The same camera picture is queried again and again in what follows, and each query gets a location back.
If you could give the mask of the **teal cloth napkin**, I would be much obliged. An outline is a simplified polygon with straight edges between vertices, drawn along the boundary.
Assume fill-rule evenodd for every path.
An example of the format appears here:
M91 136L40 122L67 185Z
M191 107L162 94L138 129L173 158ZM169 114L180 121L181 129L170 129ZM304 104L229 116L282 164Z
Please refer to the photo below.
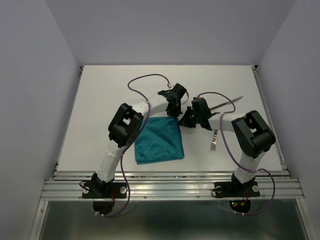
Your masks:
M134 143L138 165L181 160L185 157L178 119L151 117Z

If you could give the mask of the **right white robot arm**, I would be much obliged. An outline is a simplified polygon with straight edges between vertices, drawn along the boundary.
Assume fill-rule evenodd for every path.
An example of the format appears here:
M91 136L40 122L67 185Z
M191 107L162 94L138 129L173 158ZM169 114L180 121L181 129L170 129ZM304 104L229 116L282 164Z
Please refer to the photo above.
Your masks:
M233 173L235 180L230 182L230 189L233 194L242 195L248 190L248 182L255 178L261 159L275 144L276 137L256 110L246 114L214 112L226 105L233 105L236 101L233 99L208 107L203 97L194 98L178 124L186 128L200 125L208 131L221 131L222 136L224 132L235 134L242 154L240 161L234 160L237 169Z

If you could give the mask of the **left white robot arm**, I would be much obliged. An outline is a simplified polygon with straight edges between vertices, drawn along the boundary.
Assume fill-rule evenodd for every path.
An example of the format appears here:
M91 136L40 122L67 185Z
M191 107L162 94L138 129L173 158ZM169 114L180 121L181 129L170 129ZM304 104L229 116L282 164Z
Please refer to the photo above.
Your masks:
M126 149L138 138L143 123L147 123L148 117L162 112L169 117L179 117L182 114L181 99L186 93L187 89L177 83L171 89L159 91L150 99L143 95L144 101L141 103L123 103L119 106L108 126L106 154L91 177L91 190L100 197L111 194L118 163Z

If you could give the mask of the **metal fork black handle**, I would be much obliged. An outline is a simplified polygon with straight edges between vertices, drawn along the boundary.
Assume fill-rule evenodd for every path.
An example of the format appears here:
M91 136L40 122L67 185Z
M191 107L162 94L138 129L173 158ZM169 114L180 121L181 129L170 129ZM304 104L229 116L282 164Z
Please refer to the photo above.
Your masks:
M211 144L210 144L210 150L211 151L215 151L216 150L216 146L217 146L217 134L218 134L218 131L215 130L213 132L213 138L212 138L212 141L211 141Z

